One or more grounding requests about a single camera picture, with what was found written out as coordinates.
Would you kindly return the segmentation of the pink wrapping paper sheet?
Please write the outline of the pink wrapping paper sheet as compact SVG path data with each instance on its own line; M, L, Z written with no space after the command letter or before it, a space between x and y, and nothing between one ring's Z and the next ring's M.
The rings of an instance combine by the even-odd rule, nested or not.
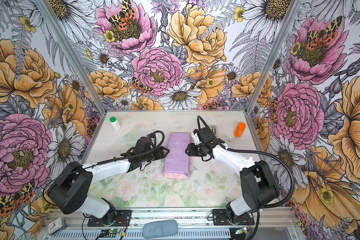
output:
M190 177L190 157L186 154L192 141L189 133L171 133L165 158L163 176L170 179L187 180Z

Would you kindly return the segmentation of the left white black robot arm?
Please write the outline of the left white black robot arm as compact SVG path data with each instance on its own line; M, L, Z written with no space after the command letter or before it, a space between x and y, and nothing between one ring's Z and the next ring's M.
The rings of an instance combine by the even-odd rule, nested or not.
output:
M95 217L101 225L111 226L117 219L116 208L104 198L91 196L89 189L101 180L136 169L143 171L153 161L165 158L170 151L163 147L164 140L157 141L157 134L164 135L155 131L141 137L120 157L89 165L68 164L53 180L47 196L65 215L82 213Z

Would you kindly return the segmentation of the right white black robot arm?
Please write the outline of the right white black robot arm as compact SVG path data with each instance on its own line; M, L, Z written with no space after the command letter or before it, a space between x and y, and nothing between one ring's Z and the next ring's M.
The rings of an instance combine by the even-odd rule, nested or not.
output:
M280 195L276 180L265 161L256 162L229 149L207 127L194 130L191 136L193 142L185 150L188 156L200 157L204 162L204 158L209 156L226 164L240 177L242 195L226 206L227 218L231 223L245 214L264 208Z

